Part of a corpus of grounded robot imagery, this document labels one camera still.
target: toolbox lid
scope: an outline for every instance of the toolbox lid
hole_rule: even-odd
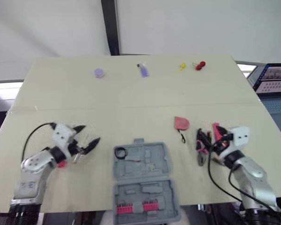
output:
[[[114,147],[113,161],[113,175],[117,180],[164,176],[171,172],[166,145],[145,143],[143,138]]]

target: monitor screen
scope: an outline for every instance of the monitor screen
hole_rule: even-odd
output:
[[[256,84],[255,91],[257,94],[281,93],[281,66],[268,64]]]

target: beige table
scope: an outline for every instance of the beige table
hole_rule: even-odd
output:
[[[207,62],[203,70],[187,68],[175,74],[179,63],[201,60]],[[150,77],[141,77],[139,62],[146,62]],[[95,68],[103,68],[106,76],[94,78]],[[177,115],[191,123],[186,144],[173,128]],[[251,128],[244,153],[264,167],[269,183],[281,196],[281,133],[227,55],[37,60],[0,130],[0,211],[9,208],[27,135],[47,121],[85,124],[86,131],[102,140],[82,164],[50,175],[42,212],[111,209],[112,149],[136,137],[167,144],[180,204],[232,201],[212,184],[207,167],[196,162],[196,130],[210,129],[215,121],[227,128]],[[35,133],[26,155],[50,145],[50,136],[49,128]],[[212,164],[215,180],[237,195],[227,182],[228,173]]]

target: pliers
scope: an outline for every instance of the pliers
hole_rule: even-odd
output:
[[[199,166],[203,166],[205,161],[206,161],[206,157],[207,157],[207,154],[208,154],[208,150],[206,149],[205,145],[203,144],[203,142],[201,141],[201,132],[202,132],[202,129],[200,128],[197,132],[197,138],[196,138],[196,150],[198,151],[198,165]],[[207,137],[208,139],[210,140],[211,142],[211,131],[208,131],[207,132]]]

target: white wall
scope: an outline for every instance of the white wall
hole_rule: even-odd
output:
[[[281,0],[117,0],[121,53],[281,62]]]
[[[0,0],[0,81],[36,57],[110,54],[100,0]]]

